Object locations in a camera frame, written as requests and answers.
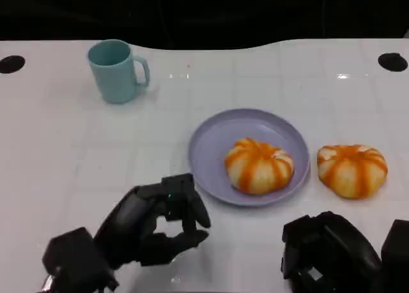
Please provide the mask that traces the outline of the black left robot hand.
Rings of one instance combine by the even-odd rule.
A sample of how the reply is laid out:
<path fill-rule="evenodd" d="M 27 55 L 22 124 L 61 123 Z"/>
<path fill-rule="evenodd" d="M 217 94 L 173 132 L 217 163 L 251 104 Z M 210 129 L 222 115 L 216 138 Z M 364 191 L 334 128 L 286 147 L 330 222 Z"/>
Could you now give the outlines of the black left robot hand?
<path fill-rule="evenodd" d="M 109 267 L 166 265 L 208 237 L 208 211 L 192 174 L 133 187 L 98 229 L 94 242 Z"/>

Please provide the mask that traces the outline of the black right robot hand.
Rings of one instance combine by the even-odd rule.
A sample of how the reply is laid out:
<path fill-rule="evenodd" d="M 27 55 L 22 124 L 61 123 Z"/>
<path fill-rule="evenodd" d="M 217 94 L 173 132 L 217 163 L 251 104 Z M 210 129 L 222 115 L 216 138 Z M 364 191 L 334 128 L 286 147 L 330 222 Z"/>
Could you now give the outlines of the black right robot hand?
<path fill-rule="evenodd" d="M 283 226 L 281 273 L 292 292 L 374 292 L 382 261 L 366 237 L 331 211 Z"/>

